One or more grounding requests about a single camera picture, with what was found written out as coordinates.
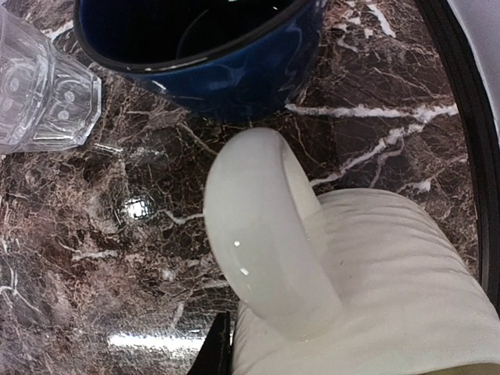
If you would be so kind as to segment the dark blue mug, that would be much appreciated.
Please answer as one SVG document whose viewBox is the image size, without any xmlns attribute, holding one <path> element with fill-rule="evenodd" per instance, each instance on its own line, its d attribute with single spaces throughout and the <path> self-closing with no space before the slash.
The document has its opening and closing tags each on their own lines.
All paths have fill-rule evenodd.
<svg viewBox="0 0 500 375">
<path fill-rule="evenodd" d="M 87 56 L 200 116 L 258 120 L 313 69 L 324 1 L 77 1 Z"/>
</svg>

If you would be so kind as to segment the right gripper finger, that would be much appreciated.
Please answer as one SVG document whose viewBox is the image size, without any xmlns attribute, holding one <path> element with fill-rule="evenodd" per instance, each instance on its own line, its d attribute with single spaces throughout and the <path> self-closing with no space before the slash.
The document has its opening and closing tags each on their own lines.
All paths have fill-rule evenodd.
<svg viewBox="0 0 500 375">
<path fill-rule="evenodd" d="M 230 313 L 218 313 L 189 370 L 189 375 L 230 374 L 230 334 Z"/>
</svg>

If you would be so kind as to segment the cream ribbed cup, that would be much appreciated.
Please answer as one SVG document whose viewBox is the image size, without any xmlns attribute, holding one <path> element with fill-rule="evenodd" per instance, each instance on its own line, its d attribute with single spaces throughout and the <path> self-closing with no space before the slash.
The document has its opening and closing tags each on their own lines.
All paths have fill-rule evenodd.
<svg viewBox="0 0 500 375">
<path fill-rule="evenodd" d="M 232 373 L 498 373 L 495 307 L 415 202 L 316 195 L 284 138 L 254 128 L 216 157 L 203 212 L 240 300 Z"/>
</svg>

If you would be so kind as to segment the clear glass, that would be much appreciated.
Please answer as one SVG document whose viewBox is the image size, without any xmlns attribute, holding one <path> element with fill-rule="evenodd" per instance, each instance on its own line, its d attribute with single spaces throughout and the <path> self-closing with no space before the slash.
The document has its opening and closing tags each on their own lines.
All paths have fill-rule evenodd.
<svg viewBox="0 0 500 375">
<path fill-rule="evenodd" d="M 101 112 L 101 79 L 2 9 L 1 153 L 81 146 Z"/>
</svg>

